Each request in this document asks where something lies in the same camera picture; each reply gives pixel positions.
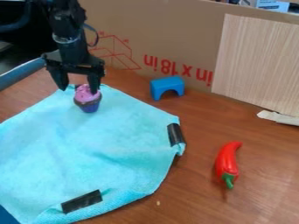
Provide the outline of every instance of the toy pepper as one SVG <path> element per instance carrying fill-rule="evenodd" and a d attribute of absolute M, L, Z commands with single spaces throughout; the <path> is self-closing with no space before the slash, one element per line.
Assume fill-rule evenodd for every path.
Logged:
<path fill-rule="evenodd" d="M 216 174 L 221 182 L 225 182 L 229 189 L 233 188 L 233 182 L 239 176 L 235 151 L 242 145 L 241 142 L 230 142 L 224 145 L 216 158 Z"/>

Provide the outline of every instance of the wooden board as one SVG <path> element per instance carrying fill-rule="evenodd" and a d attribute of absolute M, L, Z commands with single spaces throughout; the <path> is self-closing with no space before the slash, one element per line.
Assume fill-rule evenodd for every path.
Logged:
<path fill-rule="evenodd" d="M 299 116 L 299 25 L 226 15 L 213 93 Z"/>

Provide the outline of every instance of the black tape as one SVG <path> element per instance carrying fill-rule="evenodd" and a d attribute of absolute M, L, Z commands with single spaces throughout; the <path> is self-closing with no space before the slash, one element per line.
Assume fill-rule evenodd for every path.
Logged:
<path fill-rule="evenodd" d="M 62 203 L 61 207 L 63 213 L 68 214 L 83 207 L 89 207 L 101 201 L 101 192 L 96 190 L 94 192 L 84 194 L 78 198 L 68 200 L 67 202 Z"/>
<path fill-rule="evenodd" d="M 181 127 L 177 123 L 171 123 L 170 125 L 168 125 L 167 130 L 171 147 L 176 144 L 185 144 Z"/>

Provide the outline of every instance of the wooden table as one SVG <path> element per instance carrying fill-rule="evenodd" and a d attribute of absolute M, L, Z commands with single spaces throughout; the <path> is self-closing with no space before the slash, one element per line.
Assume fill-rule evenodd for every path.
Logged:
<path fill-rule="evenodd" d="M 81 82 L 82 77 L 73 77 Z M 299 223 L 299 129 L 257 118 L 261 109 L 214 94 L 186 90 L 150 98 L 149 79 L 109 69 L 104 82 L 179 116 L 187 141 L 166 180 L 152 195 L 81 224 Z M 56 89 L 41 70 L 0 93 L 0 122 Z M 240 178 L 232 191 L 214 180 L 222 144 L 244 143 L 237 153 Z"/>

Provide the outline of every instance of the blue towel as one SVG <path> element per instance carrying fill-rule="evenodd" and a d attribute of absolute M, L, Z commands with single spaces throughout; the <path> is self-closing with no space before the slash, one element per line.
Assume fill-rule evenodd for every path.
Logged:
<path fill-rule="evenodd" d="M 70 223 L 152 194 L 184 145 L 170 147 L 176 116 L 102 86 L 83 113 L 74 89 L 57 91 L 0 124 L 0 205 L 21 223 Z M 64 214 L 61 203 L 99 189 L 102 202 Z"/>

